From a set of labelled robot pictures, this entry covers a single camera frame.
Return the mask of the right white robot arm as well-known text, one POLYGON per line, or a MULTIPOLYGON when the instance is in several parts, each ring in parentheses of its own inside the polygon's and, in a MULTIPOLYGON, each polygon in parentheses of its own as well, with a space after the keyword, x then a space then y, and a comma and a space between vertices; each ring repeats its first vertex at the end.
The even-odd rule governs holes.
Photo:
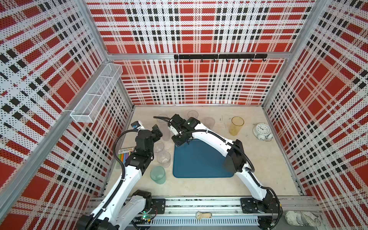
POLYGON ((256 178, 255 168, 244 153, 240 140, 229 140, 210 130, 199 120, 193 117, 185 120, 178 114, 168 120, 168 128, 173 133, 172 140, 178 147, 188 143, 189 139, 198 139, 213 147, 225 157, 226 170, 240 178, 262 212, 275 207, 277 214, 283 214, 281 203, 274 190, 263 186, 256 178))

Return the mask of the green textured plastic cup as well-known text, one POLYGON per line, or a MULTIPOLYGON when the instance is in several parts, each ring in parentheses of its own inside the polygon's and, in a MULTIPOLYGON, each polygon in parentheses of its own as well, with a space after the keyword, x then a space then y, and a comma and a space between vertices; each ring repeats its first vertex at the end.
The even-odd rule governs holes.
POLYGON ((156 166, 152 168, 150 177, 155 183, 159 185, 164 184, 166 181, 165 169, 162 166, 156 166))

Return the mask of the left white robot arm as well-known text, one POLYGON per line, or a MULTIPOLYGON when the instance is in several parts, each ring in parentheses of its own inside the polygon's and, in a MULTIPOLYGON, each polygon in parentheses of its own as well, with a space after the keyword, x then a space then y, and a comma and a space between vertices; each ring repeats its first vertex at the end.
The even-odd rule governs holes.
POLYGON ((131 126, 132 129, 122 132, 113 145, 114 159, 122 171, 120 178, 91 214, 79 218, 76 224, 78 230, 123 230, 139 213, 150 211, 150 192, 138 190, 129 201, 127 197, 154 159, 154 144, 163 134, 157 125, 147 130, 140 121, 136 121, 131 126), (136 146, 133 153, 123 162, 116 147, 121 138, 129 132, 136 133, 136 146))

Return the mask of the clear faceted cup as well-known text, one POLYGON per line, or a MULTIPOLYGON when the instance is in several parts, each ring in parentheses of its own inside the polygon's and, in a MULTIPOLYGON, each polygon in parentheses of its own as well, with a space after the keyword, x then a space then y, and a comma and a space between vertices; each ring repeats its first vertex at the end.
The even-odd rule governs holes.
POLYGON ((160 153, 165 148, 165 145, 162 141, 158 141, 154 144, 154 153, 160 153))
POLYGON ((163 168, 168 168, 171 164, 170 153, 165 150, 157 153, 157 161, 163 168))

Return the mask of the yellow plastic cup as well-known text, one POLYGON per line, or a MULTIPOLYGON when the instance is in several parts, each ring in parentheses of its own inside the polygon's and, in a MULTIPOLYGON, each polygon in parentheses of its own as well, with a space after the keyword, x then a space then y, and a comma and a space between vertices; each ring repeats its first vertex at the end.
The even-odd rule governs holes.
POLYGON ((229 126, 229 133, 233 136, 238 135, 244 125, 244 119, 242 117, 235 116, 231 119, 229 126))

